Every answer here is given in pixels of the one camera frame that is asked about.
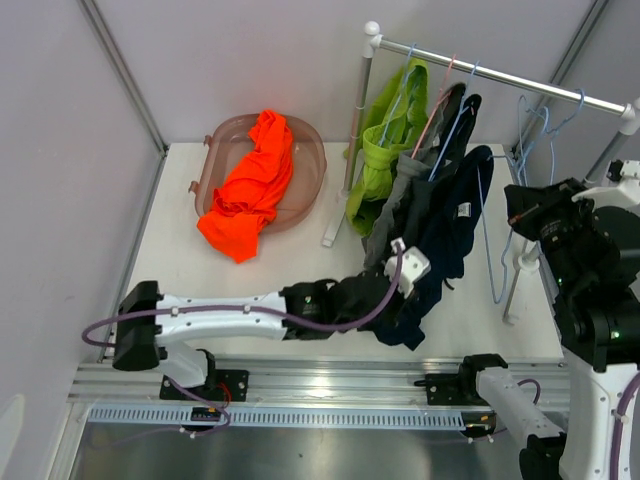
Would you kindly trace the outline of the orange shorts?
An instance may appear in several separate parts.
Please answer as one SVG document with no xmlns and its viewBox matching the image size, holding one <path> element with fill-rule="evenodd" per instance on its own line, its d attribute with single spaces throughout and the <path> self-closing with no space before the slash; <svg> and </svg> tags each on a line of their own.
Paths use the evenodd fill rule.
<svg viewBox="0 0 640 480">
<path fill-rule="evenodd" d="M 293 134 L 285 117 L 262 111 L 249 130 L 254 148 L 212 194 L 197 222 L 206 241 L 240 264 L 257 255 L 262 230 L 277 217 L 277 205 L 293 176 Z"/>
</svg>

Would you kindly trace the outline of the dark grey shorts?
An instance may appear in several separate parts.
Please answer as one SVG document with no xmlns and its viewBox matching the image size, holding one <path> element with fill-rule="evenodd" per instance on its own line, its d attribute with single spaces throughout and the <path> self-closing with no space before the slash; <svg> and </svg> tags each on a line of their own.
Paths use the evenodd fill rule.
<svg viewBox="0 0 640 480">
<path fill-rule="evenodd" d="M 482 97 L 469 95 L 465 84 L 452 85 L 444 92 L 419 145 L 400 154 L 398 175 L 387 202 L 389 240 L 401 237 L 408 247 L 419 240 L 433 191 L 459 168 L 481 103 Z"/>
</svg>

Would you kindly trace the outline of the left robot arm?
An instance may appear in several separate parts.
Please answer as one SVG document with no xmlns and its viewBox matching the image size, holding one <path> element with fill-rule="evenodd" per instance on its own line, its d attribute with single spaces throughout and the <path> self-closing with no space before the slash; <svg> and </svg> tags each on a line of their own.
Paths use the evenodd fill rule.
<svg viewBox="0 0 640 480">
<path fill-rule="evenodd" d="M 214 356 L 191 347 L 191 341 L 320 341 L 335 333 L 374 329 L 413 290 L 407 275 L 381 271 L 221 301 L 164 294 L 157 281 L 142 281 L 120 304 L 113 366 L 125 372 L 159 371 L 192 398 L 204 400 L 217 387 Z"/>
</svg>

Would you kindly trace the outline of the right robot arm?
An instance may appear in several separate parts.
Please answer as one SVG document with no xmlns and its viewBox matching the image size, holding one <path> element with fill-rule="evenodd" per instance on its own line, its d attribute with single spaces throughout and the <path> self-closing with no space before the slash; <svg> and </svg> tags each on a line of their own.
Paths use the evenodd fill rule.
<svg viewBox="0 0 640 480">
<path fill-rule="evenodd" d="M 519 444 L 525 479 L 626 479 L 639 392 L 639 218 L 575 179 L 505 188 L 509 225 L 539 243 L 570 370 L 570 418 L 544 415 L 496 354 L 465 357 L 453 374 L 419 381 L 431 405 L 491 408 Z"/>
</svg>

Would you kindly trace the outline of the blue hanger of navy shorts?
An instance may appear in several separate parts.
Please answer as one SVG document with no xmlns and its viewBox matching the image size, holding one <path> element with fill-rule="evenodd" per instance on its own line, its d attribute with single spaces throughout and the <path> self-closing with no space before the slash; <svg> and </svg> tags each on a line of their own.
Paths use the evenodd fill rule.
<svg viewBox="0 0 640 480">
<path fill-rule="evenodd" d="M 505 153 L 493 154 L 493 175 L 487 187 L 478 228 L 484 244 L 488 292 L 495 305 L 505 306 L 515 275 L 514 254 L 520 245 L 517 235 L 507 224 L 503 188 L 513 182 L 513 160 Z"/>
</svg>

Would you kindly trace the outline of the blue hanger of orange shorts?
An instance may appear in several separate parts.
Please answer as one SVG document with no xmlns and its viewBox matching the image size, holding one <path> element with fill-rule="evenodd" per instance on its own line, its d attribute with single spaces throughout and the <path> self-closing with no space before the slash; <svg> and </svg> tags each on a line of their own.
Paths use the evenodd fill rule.
<svg viewBox="0 0 640 480">
<path fill-rule="evenodd" d="M 547 106 L 533 107 L 528 101 L 527 97 L 522 94 L 517 103 L 517 127 L 518 127 L 518 142 L 515 147 L 515 153 L 512 160 L 512 166 L 515 168 L 516 184 L 519 186 L 528 186 L 527 177 L 527 161 L 530 154 L 535 149 L 540 140 L 546 138 L 549 143 L 549 152 L 551 155 L 551 166 L 549 174 L 549 183 L 552 184 L 555 176 L 556 160 L 555 160 L 555 139 L 561 134 L 563 128 L 571 123 L 573 119 L 583 109 L 586 94 L 582 88 L 576 89 L 576 93 L 579 94 L 579 102 L 576 109 L 567 117 L 562 119 L 556 126 L 551 125 L 551 111 Z M 535 120 L 541 120 L 542 126 L 538 133 L 534 136 L 533 140 L 526 141 L 524 139 L 524 128 L 522 127 L 522 114 L 531 114 Z"/>
</svg>

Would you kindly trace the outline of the navy blue shorts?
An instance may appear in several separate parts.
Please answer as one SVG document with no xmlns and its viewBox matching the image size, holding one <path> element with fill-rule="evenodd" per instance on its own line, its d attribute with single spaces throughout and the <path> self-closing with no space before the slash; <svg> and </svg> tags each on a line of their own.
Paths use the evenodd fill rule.
<svg viewBox="0 0 640 480">
<path fill-rule="evenodd" d="M 414 350 L 425 339 L 422 319 L 441 301 L 445 282 L 464 276 L 464 259 L 473 248 L 488 190 L 478 185 L 478 178 L 489 183 L 493 170 L 491 148 L 480 145 L 466 153 L 456 173 L 434 189 L 427 220 L 413 245 L 431 262 L 431 271 L 407 299 L 415 324 L 371 325 L 379 342 Z"/>
</svg>

